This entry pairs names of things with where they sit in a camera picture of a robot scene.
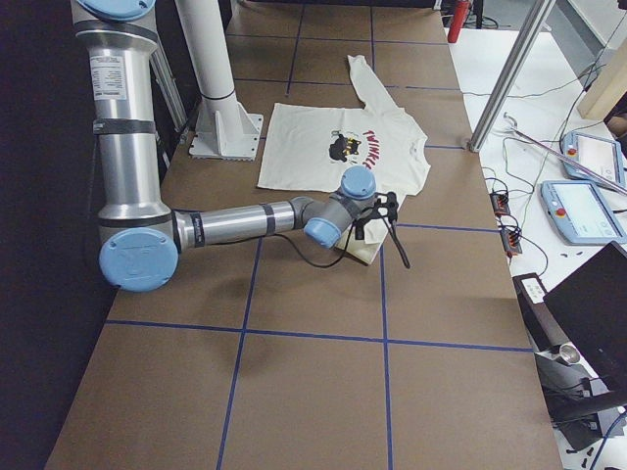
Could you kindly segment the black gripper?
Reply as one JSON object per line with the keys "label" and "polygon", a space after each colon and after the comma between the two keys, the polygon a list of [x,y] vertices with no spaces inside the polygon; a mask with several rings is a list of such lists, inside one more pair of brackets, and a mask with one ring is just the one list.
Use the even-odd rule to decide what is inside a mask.
{"label": "black gripper", "polygon": [[398,221],[398,198],[395,192],[376,193],[375,202],[362,210],[354,222],[355,238],[364,239],[364,228],[372,220],[382,219],[389,234],[397,239],[396,224]]}

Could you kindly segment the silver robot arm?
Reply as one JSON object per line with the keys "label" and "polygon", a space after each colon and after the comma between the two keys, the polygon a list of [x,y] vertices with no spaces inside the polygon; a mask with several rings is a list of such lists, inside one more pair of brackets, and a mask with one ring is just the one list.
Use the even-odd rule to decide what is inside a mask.
{"label": "silver robot arm", "polygon": [[361,239],[367,224],[397,222],[394,193],[373,173],[346,170],[329,198],[297,197],[221,211],[176,211],[161,198],[150,62],[160,41],[151,1],[74,1],[72,21],[85,44],[96,108],[93,133],[106,204],[99,213],[104,277],[130,292],[149,292],[173,276],[189,249],[228,245],[303,230],[324,248]]}

